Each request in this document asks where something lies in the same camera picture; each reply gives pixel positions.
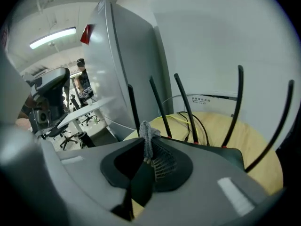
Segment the fluorescent light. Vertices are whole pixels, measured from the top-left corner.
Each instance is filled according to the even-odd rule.
[[[74,78],[76,76],[79,76],[79,75],[81,75],[81,72],[74,73],[74,74],[70,75],[70,79],[72,79],[72,78]]]
[[[61,38],[61,37],[64,37],[64,36],[67,36],[67,35],[71,35],[71,34],[75,34],[76,33],[76,28],[75,27],[72,27],[72,28],[66,28],[64,30],[61,30],[61,31],[58,31],[58,32],[54,32],[50,35],[47,35],[45,37],[42,37],[38,40],[35,40],[34,42],[31,42],[29,44],[29,46],[32,48],[32,49],[35,49],[37,48],[38,46],[41,46],[42,44],[44,43],[48,43],[52,40],[55,40],[55,39],[58,39],[58,38]]]

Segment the white wall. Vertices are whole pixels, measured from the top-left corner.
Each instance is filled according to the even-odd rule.
[[[237,65],[242,65],[245,87],[239,119],[270,140],[288,81],[295,80],[277,148],[291,128],[301,94],[300,45],[281,7],[274,0],[151,0],[151,5],[173,95],[179,94],[174,73],[179,73],[186,93],[235,95]]]
[[[139,15],[154,27],[157,25],[154,13],[151,10],[151,0],[117,0],[116,3]]]

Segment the desk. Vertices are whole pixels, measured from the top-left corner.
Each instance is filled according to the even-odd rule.
[[[79,117],[82,117],[92,111],[95,112],[95,115],[96,116],[101,116],[101,113],[99,111],[99,108],[103,105],[105,105],[106,103],[110,102],[112,99],[111,98],[105,98],[105,99],[101,99],[101,100],[98,100],[96,102],[94,102],[93,104],[91,105],[86,105],[85,107],[82,107],[70,114],[68,114],[65,119],[63,119],[63,121],[57,126],[57,128],[61,128],[67,124],[69,124],[70,122],[73,122],[73,124],[75,125],[76,129],[79,131],[79,132],[83,132],[83,130],[81,129],[77,119]]]
[[[232,118],[208,112],[194,112],[193,114],[201,120],[206,128],[210,145],[220,147],[228,132]],[[185,120],[178,114],[174,114],[173,116]],[[171,117],[167,117],[167,120],[173,139],[183,141],[188,134],[187,125]],[[199,143],[206,145],[204,131],[199,122],[196,119],[194,121],[198,130]],[[167,137],[162,118],[151,121],[150,125],[159,129],[162,136]],[[125,140],[135,137],[138,137],[136,131],[131,133]],[[191,132],[188,142],[193,142]],[[259,156],[266,145],[267,142],[260,133],[251,126],[237,121],[228,143],[228,148],[237,148],[241,151],[246,168]],[[268,194],[273,194],[283,187],[282,169],[274,150],[270,150],[264,159],[248,174],[257,181]]]
[[[49,128],[43,129],[43,130],[38,130],[35,133],[35,136],[37,136],[37,137],[42,136],[42,135],[46,134],[47,132],[49,132],[52,128],[53,127],[49,127]]]

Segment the black antenna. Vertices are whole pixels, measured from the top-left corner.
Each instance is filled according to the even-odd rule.
[[[182,95],[182,98],[183,98],[183,101],[184,101],[184,104],[185,104],[185,107],[186,107],[186,110],[187,110],[187,113],[188,113],[188,116],[189,116],[189,120],[190,120],[191,128],[192,128],[193,141],[194,141],[195,144],[198,144],[198,135],[197,135],[196,125],[194,124],[194,120],[193,120],[192,113],[191,113],[191,108],[190,108],[190,105],[188,103],[188,99],[186,97],[184,87],[183,87],[182,82],[180,80],[180,77],[177,73],[174,74],[174,78],[175,78],[175,81],[178,84],[180,93]]]
[[[162,106],[162,103],[160,101],[160,97],[159,97],[159,94],[158,94],[158,91],[157,91],[157,88],[156,88],[156,85],[155,85],[155,82],[154,82],[154,79],[153,79],[152,76],[150,77],[150,85],[151,85],[152,91],[154,92],[157,104],[159,106],[159,110],[160,110],[160,113],[161,113],[161,116],[162,116],[162,119],[163,119],[163,122],[164,122],[164,125],[165,125],[166,133],[167,133],[168,137],[172,138],[170,128],[169,128],[169,125],[168,125],[168,122],[167,122],[167,119],[166,119],[166,115],[164,113],[163,106]]]
[[[243,89],[244,89],[244,69],[241,65],[239,65],[238,66],[238,97],[237,97],[237,101],[236,101],[233,119],[232,119],[230,128],[228,130],[228,133],[224,139],[224,142],[222,143],[222,147],[227,147],[227,144],[228,144],[228,142],[231,138],[232,132],[234,130],[234,127],[235,127],[235,124],[236,124],[236,121],[238,118],[240,106],[241,106],[241,101],[243,98]]]
[[[140,137],[140,135],[139,135],[140,122],[139,122],[139,117],[138,117],[138,112],[137,112],[137,107],[136,107],[136,102],[135,102],[133,86],[127,85],[127,89],[128,89],[128,94],[130,95],[130,101],[131,101],[132,112],[133,112],[133,116],[134,116],[136,130],[137,130],[138,136]]]
[[[284,123],[286,121],[291,103],[292,103],[292,97],[293,97],[293,86],[294,86],[294,80],[290,80],[288,82],[288,90],[287,90],[287,97],[286,97],[286,102],[285,102],[285,107],[284,107],[284,111],[281,117],[281,120],[278,124],[278,127],[272,137],[272,139],[269,141],[267,147],[263,150],[263,152],[260,154],[259,157],[256,158],[255,161],[253,161],[250,166],[248,166],[245,170],[246,173],[248,173],[249,171],[251,171],[254,167],[257,166],[258,163],[260,163],[260,161],[264,158],[264,156],[269,152],[269,150],[271,149],[271,147],[273,146],[273,144],[275,143],[277,137],[279,136]]]

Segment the gray cloth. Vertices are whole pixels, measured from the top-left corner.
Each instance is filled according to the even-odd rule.
[[[158,129],[152,128],[147,121],[143,121],[139,128],[140,137],[144,138],[144,161],[150,162],[154,153],[151,147],[151,139],[153,137],[161,137],[161,133]]]

